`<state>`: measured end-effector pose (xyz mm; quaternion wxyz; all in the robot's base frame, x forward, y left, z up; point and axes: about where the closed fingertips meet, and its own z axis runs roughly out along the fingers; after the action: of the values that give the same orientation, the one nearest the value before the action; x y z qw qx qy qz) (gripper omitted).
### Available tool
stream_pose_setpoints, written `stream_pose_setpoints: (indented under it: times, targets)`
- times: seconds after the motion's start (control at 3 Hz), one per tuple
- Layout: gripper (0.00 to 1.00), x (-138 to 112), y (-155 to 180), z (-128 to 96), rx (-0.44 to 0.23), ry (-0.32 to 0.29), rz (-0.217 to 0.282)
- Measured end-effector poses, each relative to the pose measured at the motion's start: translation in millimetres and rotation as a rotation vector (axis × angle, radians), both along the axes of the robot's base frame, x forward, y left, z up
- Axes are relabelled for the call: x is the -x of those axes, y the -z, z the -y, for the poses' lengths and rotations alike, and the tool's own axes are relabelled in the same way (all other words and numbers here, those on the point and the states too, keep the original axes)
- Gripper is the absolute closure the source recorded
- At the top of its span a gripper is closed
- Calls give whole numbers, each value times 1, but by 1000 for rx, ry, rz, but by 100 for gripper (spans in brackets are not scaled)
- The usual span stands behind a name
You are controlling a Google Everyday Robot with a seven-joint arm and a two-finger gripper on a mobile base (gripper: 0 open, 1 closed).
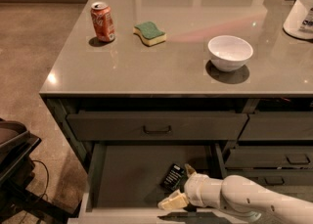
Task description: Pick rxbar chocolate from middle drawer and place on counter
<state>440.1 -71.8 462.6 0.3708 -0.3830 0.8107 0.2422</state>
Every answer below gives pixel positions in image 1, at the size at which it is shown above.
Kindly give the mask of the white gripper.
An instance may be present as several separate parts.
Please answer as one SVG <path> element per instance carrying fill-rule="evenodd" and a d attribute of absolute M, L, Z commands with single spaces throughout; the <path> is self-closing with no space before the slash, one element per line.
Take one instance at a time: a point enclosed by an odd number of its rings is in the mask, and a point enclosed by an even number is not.
<path fill-rule="evenodd" d="M 185 164 L 187 181 L 184 193 L 174 191 L 167 198 L 157 204 L 161 210 L 173 210 L 186 207 L 189 203 L 198 207 L 221 207 L 222 180 L 199 174 L 188 163 Z"/>

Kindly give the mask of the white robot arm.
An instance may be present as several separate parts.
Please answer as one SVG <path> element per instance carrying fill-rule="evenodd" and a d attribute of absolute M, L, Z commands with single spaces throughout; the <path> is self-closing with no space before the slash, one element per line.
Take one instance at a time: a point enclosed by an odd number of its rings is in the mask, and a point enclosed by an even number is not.
<path fill-rule="evenodd" d="M 282 224 L 312 224 L 313 203 L 270 191 L 239 175 L 214 179 L 186 164 L 188 179 L 184 192 L 174 191 L 158 203 L 162 210 L 182 209 L 189 204 L 208 208 L 253 222 L 261 213 L 274 216 Z"/>

